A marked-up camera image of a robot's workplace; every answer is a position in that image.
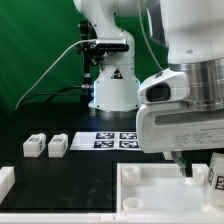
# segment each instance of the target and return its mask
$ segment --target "black table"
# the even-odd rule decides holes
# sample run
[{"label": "black table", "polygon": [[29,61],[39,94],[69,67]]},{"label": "black table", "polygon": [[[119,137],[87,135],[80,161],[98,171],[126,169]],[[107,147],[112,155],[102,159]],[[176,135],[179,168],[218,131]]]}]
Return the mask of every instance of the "black table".
[{"label": "black table", "polygon": [[23,142],[45,133],[47,143],[56,134],[77,131],[136,131],[135,118],[107,119],[88,113],[78,103],[33,103],[21,107],[0,124],[0,167],[15,167],[16,184],[0,205],[1,212],[115,212],[116,164],[152,163],[161,154],[141,151],[70,151],[64,158],[24,158]]}]

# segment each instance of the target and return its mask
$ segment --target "white cube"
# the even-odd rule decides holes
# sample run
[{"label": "white cube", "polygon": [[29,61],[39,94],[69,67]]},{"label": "white cube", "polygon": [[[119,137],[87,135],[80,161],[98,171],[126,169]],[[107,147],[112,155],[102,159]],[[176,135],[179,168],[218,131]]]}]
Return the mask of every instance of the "white cube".
[{"label": "white cube", "polygon": [[205,201],[215,206],[224,205],[224,155],[213,153],[204,190]]},{"label": "white cube", "polygon": [[38,157],[46,147],[46,135],[31,135],[29,139],[23,143],[24,157]]},{"label": "white cube", "polygon": [[0,204],[15,183],[14,167],[3,167],[0,170]]},{"label": "white cube", "polygon": [[68,149],[68,136],[66,134],[55,135],[48,144],[49,157],[62,158]]}]

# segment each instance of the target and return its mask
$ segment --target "green screen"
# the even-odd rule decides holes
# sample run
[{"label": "green screen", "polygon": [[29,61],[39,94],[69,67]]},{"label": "green screen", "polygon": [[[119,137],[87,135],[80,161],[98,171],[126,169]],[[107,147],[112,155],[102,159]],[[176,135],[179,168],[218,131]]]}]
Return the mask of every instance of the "green screen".
[{"label": "green screen", "polygon": [[[81,40],[80,15],[73,0],[1,0],[0,1],[0,120],[11,113],[20,97],[38,80],[71,44]],[[146,47],[138,18],[117,18],[118,26],[136,40],[135,74],[140,81],[157,73]],[[147,18],[144,18],[147,29]],[[162,67],[167,67],[167,49],[151,42]],[[32,91],[53,93],[79,85],[83,77],[83,59],[73,50]],[[91,69],[93,78],[98,68]],[[44,101],[35,98],[28,102]],[[63,101],[78,100],[63,98]]]}]

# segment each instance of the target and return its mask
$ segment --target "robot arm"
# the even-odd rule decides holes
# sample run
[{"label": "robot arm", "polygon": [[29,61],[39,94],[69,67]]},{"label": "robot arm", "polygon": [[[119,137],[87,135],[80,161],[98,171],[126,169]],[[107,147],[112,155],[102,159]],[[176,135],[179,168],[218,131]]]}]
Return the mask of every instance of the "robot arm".
[{"label": "robot arm", "polygon": [[[116,26],[114,17],[137,15],[137,1],[74,0],[74,3],[95,29],[96,47],[105,49],[104,60],[100,61],[100,75],[94,84],[94,100],[89,104],[90,111],[106,117],[134,116],[139,107],[139,81],[134,74],[135,42],[131,34]],[[122,47],[127,43],[127,51],[117,49],[114,52],[113,49],[111,52],[105,48],[116,48],[117,43]]]},{"label": "robot arm", "polygon": [[160,4],[169,69],[138,92],[139,145],[147,153],[224,148],[224,1]]}]

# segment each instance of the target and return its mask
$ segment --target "cable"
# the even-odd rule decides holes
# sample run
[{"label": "cable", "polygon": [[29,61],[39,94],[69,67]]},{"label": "cable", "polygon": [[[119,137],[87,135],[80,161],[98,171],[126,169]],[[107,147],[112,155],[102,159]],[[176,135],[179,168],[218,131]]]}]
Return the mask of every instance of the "cable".
[{"label": "cable", "polygon": [[86,42],[94,42],[96,41],[95,39],[93,40],[82,40],[78,41],[74,44],[72,44],[69,48],[67,48],[64,53],[47,69],[47,71],[36,81],[36,83],[29,89],[27,90],[23,96],[20,98],[18,103],[16,104],[15,110],[18,109],[18,105],[20,102],[41,82],[41,80],[52,70],[52,68],[67,54],[68,51],[70,51],[72,48],[74,48],[76,45],[81,44],[81,43],[86,43]]},{"label": "cable", "polygon": [[[70,86],[70,87],[66,87],[64,89],[61,89],[59,91],[57,91],[55,94],[58,94],[58,93],[64,93],[64,92],[67,92],[69,90],[73,90],[73,89],[82,89],[82,86]],[[57,95],[52,95],[50,96],[46,102],[49,103],[51,100],[53,100]]]},{"label": "cable", "polygon": [[143,34],[143,37],[145,39],[145,43],[149,49],[149,52],[150,54],[152,55],[153,57],[153,60],[155,61],[156,65],[158,66],[158,68],[163,71],[163,68],[160,66],[158,60],[156,59],[153,51],[152,51],[152,48],[150,47],[150,44],[148,42],[148,39],[147,39],[147,36],[146,36],[146,33],[145,33],[145,30],[144,30],[144,26],[143,26],[143,22],[142,22],[142,14],[141,14],[141,6],[140,6],[140,0],[138,0],[138,13],[139,13],[139,20],[140,20],[140,25],[141,25],[141,29],[142,29],[142,34]]},{"label": "cable", "polygon": [[34,97],[39,97],[39,96],[79,96],[78,94],[62,94],[62,93],[40,93],[40,94],[35,94],[35,95],[32,95],[32,96],[28,96],[26,98],[23,98],[19,105],[18,105],[18,108],[27,100],[31,99],[31,98],[34,98]]}]

